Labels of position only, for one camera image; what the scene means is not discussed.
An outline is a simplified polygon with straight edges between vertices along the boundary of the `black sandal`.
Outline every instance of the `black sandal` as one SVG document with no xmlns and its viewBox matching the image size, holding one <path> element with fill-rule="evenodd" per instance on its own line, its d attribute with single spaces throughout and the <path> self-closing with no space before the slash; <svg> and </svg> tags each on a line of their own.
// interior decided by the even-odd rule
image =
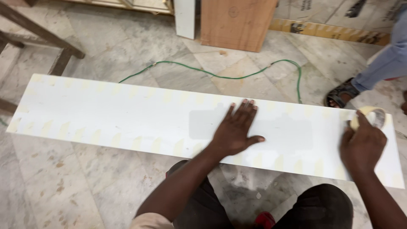
<svg viewBox="0 0 407 229">
<path fill-rule="evenodd" d="M 329 100 L 333 100 L 335 103 L 338 104 L 339 108 L 344 108 L 346 103 L 341 98 L 342 94 L 348 94 L 352 99 L 358 96 L 360 92 L 356 90 L 356 88 L 354 88 L 354 86 L 350 83 L 352 79 L 353 78 L 346 80 L 344 83 L 330 91 L 325 96 L 325 106 L 332 107 L 329 103 Z"/>
</svg>

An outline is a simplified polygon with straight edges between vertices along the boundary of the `dark shorts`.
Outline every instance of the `dark shorts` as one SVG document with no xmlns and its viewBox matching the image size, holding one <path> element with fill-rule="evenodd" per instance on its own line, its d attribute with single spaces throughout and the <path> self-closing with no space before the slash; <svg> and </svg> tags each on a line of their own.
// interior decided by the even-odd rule
<svg viewBox="0 0 407 229">
<path fill-rule="evenodd" d="M 185 164 L 176 163 L 168 175 Z M 329 184 L 311 187 L 301 194 L 273 229 L 351 229 L 353 206 L 348 196 Z M 173 222 L 175 229 L 232 229 L 225 208 L 205 178 L 187 206 Z"/>
</svg>

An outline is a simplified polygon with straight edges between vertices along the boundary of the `masking tape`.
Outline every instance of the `masking tape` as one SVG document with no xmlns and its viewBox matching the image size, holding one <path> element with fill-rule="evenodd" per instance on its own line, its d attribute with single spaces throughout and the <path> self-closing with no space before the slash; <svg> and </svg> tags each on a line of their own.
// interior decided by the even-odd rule
<svg viewBox="0 0 407 229">
<path fill-rule="evenodd" d="M 386 112 L 382 109 L 382 108 L 378 108 L 378 107 L 373 107 L 373 106 L 364 106 L 362 108 L 359 109 L 365 116 L 366 118 L 369 120 L 370 124 L 373 127 L 376 127 L 378 129 L 381 129 L 384 126 L 384 123 L 386 122 Z M 375 117 L 374 120 L 370 120 L 368 115 L 369 113 L 375 113 Z M 350 121 L 350 127 L 356 131 L 357 128 L 359 128 L 359 121 L 357 118 L 357 115 L 355 115 L 355 117 L 353 117 L 352 121 Z"/>
</svg>

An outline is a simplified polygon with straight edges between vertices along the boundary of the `person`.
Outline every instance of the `person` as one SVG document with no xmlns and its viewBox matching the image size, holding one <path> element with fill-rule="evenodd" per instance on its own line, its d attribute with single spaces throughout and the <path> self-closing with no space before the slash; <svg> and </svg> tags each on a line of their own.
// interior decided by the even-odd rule
<svg viewBox="0 0 407 229">
<path fill-rule="evenodd" d="M 262 136 L 247 137 L 258 107 L 244 99 L 233 113 L 232 103 L 212 141 L 190 161 L 180 161 L 167 178 L 147 197 L 133 219 L 131 229 L 232 229 L 224 207 L 207 178 L 226 156 L 236 155 Z M 407 217 L 374 173 L 386 136 L 357 111 L 360 127 L 347 127 L 343 134 L 341 159 L 351 174 L 375 229 L 407 228 Z M 339 188 L 321 184 L 302 193 L 293 208 L 277 223 L 270 214 L 256 219 L 263 229 L 351 229 L 353 207 Z"/>
<path fill-rule="evenodd" d="M 331 90 L 325 97 L 325 106 L 344 108 L 351 99 L 363 91 L 372 90 L 379 81 L 407 75 L 407 4 L 401 6 L 398 16 L 389 48 L 383 50 L 355 78 L 350 78 Z M 407 101 L 407 91 L 403 93 L 403 97 Z M 401 109 L 407 115 L 407 102 L 401 105 Z"/>
</svg>

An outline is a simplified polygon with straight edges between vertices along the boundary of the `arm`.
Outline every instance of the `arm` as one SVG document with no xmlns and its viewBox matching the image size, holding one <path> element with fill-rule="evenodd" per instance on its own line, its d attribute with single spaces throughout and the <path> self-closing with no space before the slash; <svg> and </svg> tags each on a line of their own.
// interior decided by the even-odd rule
<svg viewBox="0 0 407 229">
<path fill-rule="evenodd" d="M 387 138 L 382 131 L 372 127 L 360 111 L 357 115 L 359 128 L 354 132 L 347 127 L 342 138 L 342 161 L 356 183 L 373 228 L 407 228 L 406 215 L 374 173 Z"/>
<path fill-rule="evenodd" d="M 264 137 L 248 138 L 247 132 L 257 112 L 254 100 L 244 99 L 233 114 L 235 104 L 229 107 L 209 145 L 191 161 L 165 179 L 142 203 L 136 216 L 153 212 L 171 222 L 185 208 L 189 198 L 207 174 L 226 156 L 235 155 L 249 146 L 264 141 Z"/>
</svg>

